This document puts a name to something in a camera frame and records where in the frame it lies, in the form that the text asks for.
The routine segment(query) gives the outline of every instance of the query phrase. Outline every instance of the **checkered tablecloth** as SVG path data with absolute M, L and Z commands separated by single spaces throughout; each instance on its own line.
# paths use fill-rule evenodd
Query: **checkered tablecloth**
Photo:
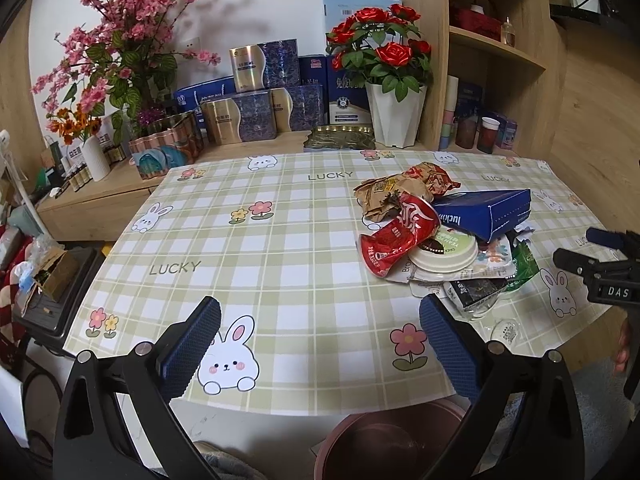
M 516 319 L 515 352 L 542 355 L 607 307 L 553 268 L 555 248 L 613 259 L 584 238 L 598 219 L 541 161 L 433 152 L 324 152 L 242 158 L 171 170 L 120 236 L 90 287 L 65 349 L 128 353 L 184 320 L 203 296 L 223 320 L 185 398 L 233 410 L 321 415 L 382 410 L 453 389 L 408 285 L 370 274 L 356 239 L 361 181 L 435 162 L 462 190 L 532 189 L 532 250 L 543 275 L 474 325 L 487 339 Z M 558 317 L 562 289 L 575 310 Z

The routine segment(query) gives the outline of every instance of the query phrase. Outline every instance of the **clear bottle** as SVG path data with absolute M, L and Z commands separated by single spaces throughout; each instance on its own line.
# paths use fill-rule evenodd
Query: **clear bottle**
M 513 27 L 513 23 L 509 21 L 508 16 L 507 21 L 504 22 L 500 27 L 500 41 L 505 45 L 509 45 L 512 47 L 516 46 L 516 30 Z

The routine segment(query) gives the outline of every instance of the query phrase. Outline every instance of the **crushed red paper cup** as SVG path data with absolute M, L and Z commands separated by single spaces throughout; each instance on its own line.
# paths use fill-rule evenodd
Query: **crushed red paper cup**
M 364 263 L 384 278 L 396 261 L 417 244 L 432 237 L 440 227 L 435 209 L 423 199 L 402 193 L 400 214 L 373 235 L 360 235 Z

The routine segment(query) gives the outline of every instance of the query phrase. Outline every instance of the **white pot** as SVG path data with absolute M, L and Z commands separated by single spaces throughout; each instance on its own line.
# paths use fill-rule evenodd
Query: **white pot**
M 383 94 L 382 85 L 367 83 L 367 96 L 376 142 L 397 148 L 413 146 L 426 95 L 426 86 L 420 87 L 420 93 L 410 89 L 407 96 L 399 103 L 395 92 Z
M 82 156 L 84 157 L 86 166 L 89 169 L 89 173 L 91 173 L 92 179 L 97 182 L 98 180 L 104 179 L 109 174 L 111 168 L 109 167 L 107 158 L 102 152 L 98 137 L 95 135 L 89 136 L 86 142 L 80 146 L 80 151 L 82 152 Z

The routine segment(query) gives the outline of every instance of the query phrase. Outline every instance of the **human hand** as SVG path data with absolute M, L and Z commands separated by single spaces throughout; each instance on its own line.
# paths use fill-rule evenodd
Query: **human hand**
M 614 373 L 622 373 L 626 369 L 626 363 L 629 361 L 631 355 L 629 350 L 629 343 L 631 343 L 631 325 L 629 320 L 625 319 L 620 326 L 620 338 L 618 339 L 618 354 L 616 355 L 616 365 L 613 368 Z

